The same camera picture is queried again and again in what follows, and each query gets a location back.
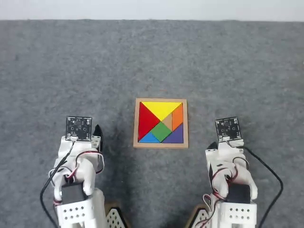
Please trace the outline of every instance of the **red triangle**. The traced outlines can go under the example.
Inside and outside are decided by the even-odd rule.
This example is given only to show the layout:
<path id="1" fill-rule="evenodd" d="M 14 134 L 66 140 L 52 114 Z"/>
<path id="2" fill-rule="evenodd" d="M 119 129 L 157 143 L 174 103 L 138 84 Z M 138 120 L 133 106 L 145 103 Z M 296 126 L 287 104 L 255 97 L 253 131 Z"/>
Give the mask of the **red triangle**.
<path id="1" fill-rule="evenodd" d="M 146 107 L 139 103 L 138 141 L 140 141 L 160 120 Z"/>

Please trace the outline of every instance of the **wooden base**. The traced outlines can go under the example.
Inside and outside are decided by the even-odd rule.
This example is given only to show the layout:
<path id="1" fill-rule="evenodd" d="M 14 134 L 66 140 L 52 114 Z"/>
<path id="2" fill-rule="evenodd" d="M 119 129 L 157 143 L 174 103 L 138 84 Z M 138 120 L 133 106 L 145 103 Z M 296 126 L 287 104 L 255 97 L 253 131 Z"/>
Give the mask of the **wooden base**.
<path id="1" fill-rule="evenodd" d="M 205 209 L 206 211 L 208 211 L 208 208 L 206 207 L 205 204 L 199 204 L 199 205 L 197 205 L 197 206 L 193 209 L 193 211 L 192 211 L 192 213 L 191 213 L 191 215 L 190 215 L 190 218 L 188 219 L 188 222 L 187 222 L 185 228 L 191 228 L 191 223 L 192 223 L 192 221 L 195 219 L 195 216 L 196 216 L 197 212 L 198 212 L 199 210 L 201 210 L 201 209 Z"/>
<path id="2" fill-rule="evenodd" d="M 104 204 L 105 215 L 107 216 L 112 208 L 121 208 L 117 202 L 110 202 Z M 122 219 L 125 221 L 127 228 L 131 228 L 131 225 L 128 220 L 125 219 L 123 212 L 121 211 Z"/>

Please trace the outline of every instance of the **wooden puzzle tray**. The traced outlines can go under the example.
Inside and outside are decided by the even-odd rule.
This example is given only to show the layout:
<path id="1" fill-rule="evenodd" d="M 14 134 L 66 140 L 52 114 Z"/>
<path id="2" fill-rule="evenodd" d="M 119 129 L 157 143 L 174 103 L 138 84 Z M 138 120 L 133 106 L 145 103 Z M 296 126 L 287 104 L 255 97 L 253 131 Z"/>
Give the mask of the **wooden puzzle tray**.
<path id="1" fill-rule="evenodd" d="M 187 100 L 137 98 L 135 148 L 188 148 Z"/>

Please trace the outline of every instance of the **gray carpet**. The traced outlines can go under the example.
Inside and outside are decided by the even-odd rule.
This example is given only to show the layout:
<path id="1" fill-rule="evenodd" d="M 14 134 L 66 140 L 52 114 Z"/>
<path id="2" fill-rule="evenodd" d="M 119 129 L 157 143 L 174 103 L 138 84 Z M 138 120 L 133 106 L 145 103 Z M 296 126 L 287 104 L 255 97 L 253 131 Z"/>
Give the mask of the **gray carpet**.
<path id="1" fill-rule="evenodd" d="M 96 185 L 134 228 L 182 228 L 210 193 L 204 150 L 214 119 L 237 115 L 246 145 L 285 190 L 265 228 L 304 224 L 304 23 L 0 22 L 0 227 L 52 227 L 39 192 L 67 115 L 105 135 Z M 134 149 L 136 97 L 186 98 L 189 149 Z M 247 155 L 258 219 L 279 190 Z M 46 193 L 51 208 L 51 187 Z"/>

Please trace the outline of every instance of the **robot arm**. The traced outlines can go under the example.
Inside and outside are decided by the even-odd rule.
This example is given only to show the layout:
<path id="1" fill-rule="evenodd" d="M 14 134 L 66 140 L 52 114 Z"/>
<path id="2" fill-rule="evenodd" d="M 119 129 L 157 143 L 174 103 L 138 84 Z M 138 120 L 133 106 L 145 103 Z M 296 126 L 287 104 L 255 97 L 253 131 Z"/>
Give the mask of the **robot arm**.
<path id="1" fill-rule="evenodd" d="M 237 117 L 216 120 L 219 144 L 206 150 L 207 169 L 212 188 L 205 194 L 209 211 L 199 213 L 192 228 L 254 228 L 257 223 L 257 186 L 243 154 Z"/>
<path id="2" fill-rule="evenodd" d="M 61 138 L 58 158 L 49 172 L 52 176 L 61 164 L 51 179 L 59 226 L 107 228 L 105 198 L 103 192 L 95 188 L 95 176 L 105 165 L 101 154 L 101 128 L 97 125 L 91 136 L 92 118 L 68 117 L 66 122 L 66 135 Z M 99 163 L 103 165 L 98 171 Z"/>

